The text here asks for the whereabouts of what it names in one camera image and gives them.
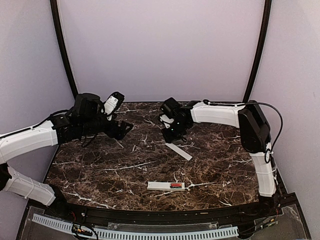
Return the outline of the white battery cover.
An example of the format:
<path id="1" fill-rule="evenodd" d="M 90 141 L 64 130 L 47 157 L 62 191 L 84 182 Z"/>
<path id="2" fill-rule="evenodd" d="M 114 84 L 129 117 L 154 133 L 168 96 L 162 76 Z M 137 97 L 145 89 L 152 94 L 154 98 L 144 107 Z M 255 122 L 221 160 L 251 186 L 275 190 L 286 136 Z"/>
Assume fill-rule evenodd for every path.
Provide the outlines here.
<path id="1" fill-rule="evenodd" d="M 185 152 L 173 143 L 165 143 L 165 145 L 187 161 L 190 161 L 193 158 L 190 154 L 188 154 L 187 152 Z"/>

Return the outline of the red battery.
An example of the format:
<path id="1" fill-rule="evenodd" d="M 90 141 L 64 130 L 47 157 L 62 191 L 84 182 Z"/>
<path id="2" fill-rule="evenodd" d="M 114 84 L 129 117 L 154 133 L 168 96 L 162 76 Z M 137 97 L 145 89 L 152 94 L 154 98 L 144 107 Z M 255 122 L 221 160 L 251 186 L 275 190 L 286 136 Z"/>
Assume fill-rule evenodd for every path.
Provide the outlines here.
<path id="1" fill-rule="evenodd" d="M 170 188 L 172 189 L 181 189 L 183 187 L 182 183 L 171 183 Z"/>

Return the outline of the white remote control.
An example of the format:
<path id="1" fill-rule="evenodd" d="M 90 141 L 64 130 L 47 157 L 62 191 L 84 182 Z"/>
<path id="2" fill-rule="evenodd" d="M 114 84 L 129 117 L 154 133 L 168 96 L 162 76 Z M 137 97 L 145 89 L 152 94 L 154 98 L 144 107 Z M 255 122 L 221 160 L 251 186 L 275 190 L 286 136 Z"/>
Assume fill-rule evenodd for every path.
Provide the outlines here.
<path id="1" fill-rule="evenodd" d="M 170 188 L 170 184 L 172 183 L 181 183 L 182 188 Z M 150 191 L 184 191 L 185 183 L 184 182 L 154 182 L 149 181 L 147 183 L 147 190 Z"/>

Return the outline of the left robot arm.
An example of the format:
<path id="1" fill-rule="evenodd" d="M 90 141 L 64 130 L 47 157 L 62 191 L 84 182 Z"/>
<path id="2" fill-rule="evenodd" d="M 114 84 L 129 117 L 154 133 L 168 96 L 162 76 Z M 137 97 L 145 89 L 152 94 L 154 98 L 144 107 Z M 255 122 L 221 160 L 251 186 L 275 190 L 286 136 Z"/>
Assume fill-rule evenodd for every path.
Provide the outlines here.
<path id="1" fill-rule="evenodd" d="M 0 189 L 25 199 L 32 199 L 47 207 L 60 218 L 67 218 L 70 206 L 58 187 L 38 182 L 8 165 L 8 161 L 37 149 L 62 145 L 87 136 L 106 134 L 122 140 L 133 128 L 116 120 L 115 112 L 125 97 L 113 92 L 106 101 L 93 93 L 81 93 L 73 107 L 56 111 L 40 123 L 0 136 Z"/>

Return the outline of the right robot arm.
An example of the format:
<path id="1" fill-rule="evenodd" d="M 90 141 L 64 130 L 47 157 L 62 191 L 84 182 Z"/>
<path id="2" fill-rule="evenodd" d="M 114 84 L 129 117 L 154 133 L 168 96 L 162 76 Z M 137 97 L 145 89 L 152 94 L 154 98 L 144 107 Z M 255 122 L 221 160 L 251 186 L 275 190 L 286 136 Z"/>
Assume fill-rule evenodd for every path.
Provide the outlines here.
<path id="1" fill-rule="evenodd" d="M 187 130 L 195 123 L 212 123 L 239 129 L 242 147 L 253 160 L 258 180 L 258 192 L 262 201 L 255 205 L 255 213 L 266 217 L 275 208 L 271 197 L 276 193 L 276 166 L 273 150 L 276 140 L 272 140 L 271 127 L 264 115 L 262 102 L 250 100 L 246 103 L 212 102 L 192 100 L 180 104 L 170 97 L 160 106 L 159 121 L 166 143 L 183 140 Z"/>

